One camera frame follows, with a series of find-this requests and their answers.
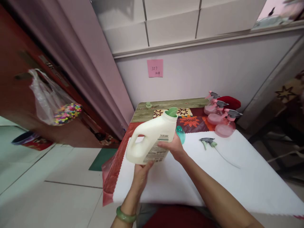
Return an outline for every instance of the white plastic jug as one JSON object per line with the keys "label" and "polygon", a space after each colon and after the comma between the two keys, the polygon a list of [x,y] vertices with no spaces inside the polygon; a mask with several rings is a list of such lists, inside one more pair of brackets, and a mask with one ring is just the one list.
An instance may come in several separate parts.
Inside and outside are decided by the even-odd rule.
{"label": "white plastic jug", "polygon": [[[177,108],[172,107],[165,111],[160,117],[151,119],[139,125],[128,143],[126,157],[135,164],[145,165],[148,161],[162,162],[168,150],[158,147],[159,141],[171,142],[173,140]],[[136,143],[138,135],[145,137]]]}

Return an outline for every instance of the star pattern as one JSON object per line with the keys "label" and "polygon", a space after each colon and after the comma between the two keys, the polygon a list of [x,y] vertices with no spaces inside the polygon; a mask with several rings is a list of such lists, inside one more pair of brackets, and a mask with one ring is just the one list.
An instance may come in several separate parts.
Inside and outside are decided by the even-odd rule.
{"label": "star pattern", "polygon": [[289,96],[296,96],[296,94],[292,92],[292,89],[293,89],[293,87],[286,89],[286,87],[283,86],[282,91],[275,92],[278,94],[277,98],[281,99],[281,101],[283,101],[284,98],[286,98],[289,101]]}
{"label": "star pattern", "polygon": [[188,111],[186,111],[186,109],[179,109],[176,114],[181,114],[185,116],[186,114],[188,114]]}
{"label": "star pattern", "polygon": [[154,110],[154,113],[153,113],[153,115],[154,115],[155,117],[161,116],[162,114],[163,114],[163,112],[162,112],[161,109],[160,109],[160,110]]}
{"label": "star pattern", "polygon": [[199,125],[199,120],[197,117],[192,117],[192,116],[182,116],[180,121],[184,123],[184,126],[189,125],[189,127],[197,127]]}

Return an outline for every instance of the colorful beads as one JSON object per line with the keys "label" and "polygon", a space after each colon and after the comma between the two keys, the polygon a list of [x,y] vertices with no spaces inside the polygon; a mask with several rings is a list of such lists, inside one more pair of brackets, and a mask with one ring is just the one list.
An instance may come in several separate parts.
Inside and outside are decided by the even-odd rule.
{"label": "colorful beads", "polygon": [[82,106],[78,103],[67,104],[55,114],[54,124],[56,126],[61,126],[67,124],[71,120],[75,119],[81,113]]}

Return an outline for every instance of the door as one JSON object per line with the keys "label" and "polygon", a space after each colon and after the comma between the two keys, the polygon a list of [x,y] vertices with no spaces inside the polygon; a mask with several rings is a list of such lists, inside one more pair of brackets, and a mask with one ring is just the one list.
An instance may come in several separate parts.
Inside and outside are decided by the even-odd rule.
{"label": "door", "polygon": [[[0,116],[34,131],[53,142],[73,147],[118,147],[118,141],[107,124],[79,95],[71,83],[61,75],[47,56],[19,27],[9,13],[0,6]],[[74,100],[83,106],[83,115],[63,126],[49,126],[36,116],[35,97],[29,85],[32,78],[27,71],[40,68]],[[99,133],[104,137],[97,139]]]}

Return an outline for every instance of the hand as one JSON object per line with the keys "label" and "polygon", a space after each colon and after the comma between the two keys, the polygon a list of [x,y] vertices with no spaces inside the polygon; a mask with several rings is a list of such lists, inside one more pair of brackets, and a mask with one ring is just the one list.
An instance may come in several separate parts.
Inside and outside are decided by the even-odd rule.
{"label": "hand", "polygon": [[178,162],[181,162],[181,160],[187,155],[186,151],[184,151],[183,145],[181,144],[181,140],[177,133],[174,134],[172,142],[161,141],[158,143],[158,146],[170,150],[174,159]]}
{"label": "hand", "polygon": [[153,164],[154,164],[153,161],[149,161],[145,166],[138,164],[135,165],[131,190],[134,190],[139,194],[143,192],[147,184],[148,172],[153,166]]}

